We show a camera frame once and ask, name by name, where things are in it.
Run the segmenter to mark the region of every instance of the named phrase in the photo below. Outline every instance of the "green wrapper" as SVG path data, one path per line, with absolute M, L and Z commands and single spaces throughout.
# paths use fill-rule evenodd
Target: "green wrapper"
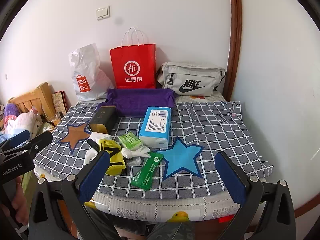
M 160 153 L 150 152 L 149 154 L 151 157 L 148 158 L 142 169 L 131 180 L 131 185 L 144 190 L 151 188 L 153 171 L 163 158 L 163 155 Z
M 143 146 L 142 141 L 140 141 L 139 138 L 135 136 L 132 132 L 121 135 L 118 138 L 119 142 L 131 151 L 138 150 L 140 147 Z

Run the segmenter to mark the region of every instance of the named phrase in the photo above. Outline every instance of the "nike swoosh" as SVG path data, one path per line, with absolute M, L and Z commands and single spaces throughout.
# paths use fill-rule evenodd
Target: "nike swoosh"
M 196 90 L 196 89 L 204 88 L 204 87 L 205 87 L 205 86 L 203 86 L 203 87 L 199 87 L 199 88 L 184 89 L 182 86 L 179 88 L 179 91 L 180 91 L 181 93 L 187 93 L 187 92 L 190 92 L 190 91 L 193 91 L 193 90 Z

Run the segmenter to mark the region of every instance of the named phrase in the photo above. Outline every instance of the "black box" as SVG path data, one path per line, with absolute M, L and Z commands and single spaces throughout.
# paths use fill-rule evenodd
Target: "black box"
M 92 132 L 111 134 L 118 120 L 116 106 L 101 106 L 89 122 Z

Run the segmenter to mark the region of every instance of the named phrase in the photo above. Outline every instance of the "red object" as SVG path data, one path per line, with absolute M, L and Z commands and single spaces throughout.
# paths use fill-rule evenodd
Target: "red object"
M 77 77 L 80 92 L 88 92 L 91 90 L 89 83 L 85 76 L 78 75 Z
M 228 221 L 230 221 L 231 219 L 233 219 L 234 216 L 235 216 L 235 215 L 229 215 L 229 216 L 226 216 L 226 217 L 218 218 L 218 221 L 219 221 L 219 223 L 228 222 Z
M 117 47 L 110 57 L 118 89 L 156 87 L 155 44 Z
M 190 96 L 190 98 L 192 98 L 192 99 L 196 99 L 196 98 L 204 99 L 203 96 Z

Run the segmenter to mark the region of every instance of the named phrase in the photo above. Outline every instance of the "person's hand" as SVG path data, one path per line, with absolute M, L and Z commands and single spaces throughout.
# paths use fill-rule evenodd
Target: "person's hand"
M 28 224 L 28 221 L 29 221 L 29 211 L 27 209 L 27 200 L 23 194 L 22 186 L 20 185 L 21 178 L 17 177 L 15 180 L 16 180 L 16 195 L 14 196 L 11 204 L 12 204 L 12 207 L 17 211 L 16 221 L 25 226 Z M 1 207 L 4 214 L 7 217 L 9 217 L 10 216 L 9 209 L 4 205 L 1 205 Z

